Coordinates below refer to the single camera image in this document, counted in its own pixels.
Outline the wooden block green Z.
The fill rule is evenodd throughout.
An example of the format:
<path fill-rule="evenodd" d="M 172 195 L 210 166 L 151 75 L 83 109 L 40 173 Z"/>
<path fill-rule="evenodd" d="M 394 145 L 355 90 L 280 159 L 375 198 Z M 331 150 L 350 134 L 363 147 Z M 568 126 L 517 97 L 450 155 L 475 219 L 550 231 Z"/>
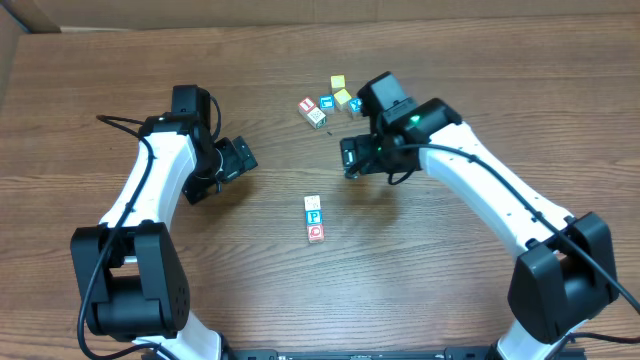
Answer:
<path fill-rule="evenodd" d="M 311 195 L 304 197 L 304 208 L 306 211 L 315 211 L 321 209 L 321 200 L 319 195 Z"/>

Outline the wooden block number 3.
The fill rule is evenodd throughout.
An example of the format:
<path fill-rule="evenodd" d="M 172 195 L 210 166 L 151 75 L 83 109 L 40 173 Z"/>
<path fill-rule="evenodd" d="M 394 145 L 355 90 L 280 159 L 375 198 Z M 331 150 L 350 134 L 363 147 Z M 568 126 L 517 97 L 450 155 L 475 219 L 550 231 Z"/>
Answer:
<path fill-rule="evenodd" d="M 321 225 L 323 223 L 322 210 L 307 210 L 305 212 L 306 215 L 306 224 L 308 226 Z"/>

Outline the wooden block red Q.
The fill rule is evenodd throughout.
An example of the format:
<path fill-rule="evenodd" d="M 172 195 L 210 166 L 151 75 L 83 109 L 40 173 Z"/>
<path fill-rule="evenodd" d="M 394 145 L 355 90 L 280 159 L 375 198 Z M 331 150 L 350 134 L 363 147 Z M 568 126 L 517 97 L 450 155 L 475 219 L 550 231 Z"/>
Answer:
<path fill-rule="evenodd" d="M 310 243 L 321 243 L 325 240 L 325 231 L 322 224 L 307 226 L 307 238 Z"/>

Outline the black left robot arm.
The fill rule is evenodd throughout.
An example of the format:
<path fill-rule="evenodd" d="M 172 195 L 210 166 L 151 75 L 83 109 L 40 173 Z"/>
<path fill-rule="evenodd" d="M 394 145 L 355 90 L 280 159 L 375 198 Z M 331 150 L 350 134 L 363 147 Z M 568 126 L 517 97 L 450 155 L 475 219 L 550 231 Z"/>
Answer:
<path fill-rule="evenodd" d="M 93 227 L 77 229 L 70 243 L 81 295 L 77 339 L 97 358 L 85 334 L 128 343 L 118 359 L 150 350 L 162 359 L 232 359 L 223 335 L 190 308 L 186 273 L 170 237 L 179 197 L 203 200 L 254 169 L 242 137 L 218 136 L 220 127 L 198 112 L 165 113 L 138 121 L 101 115 L 99 121 L 133 135 L 135 165 L 113 207 Z"/>

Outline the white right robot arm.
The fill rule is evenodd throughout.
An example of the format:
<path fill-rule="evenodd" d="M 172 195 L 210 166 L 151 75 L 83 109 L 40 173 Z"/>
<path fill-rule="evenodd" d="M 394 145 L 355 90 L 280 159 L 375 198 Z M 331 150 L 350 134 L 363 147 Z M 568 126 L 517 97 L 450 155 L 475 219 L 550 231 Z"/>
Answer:
<path fill-rule="evenodd" d="M 418 170 L 460 197 L 496 234 L 514 260 L 510 330 L 490 359 L 555 359 L 577 329 L 620 292 L 608 225 L 580 218 L 547 200 L 492 155 L 442 100 L 363 96 L 367 135 L 341 142 L 345 175 Z"/>

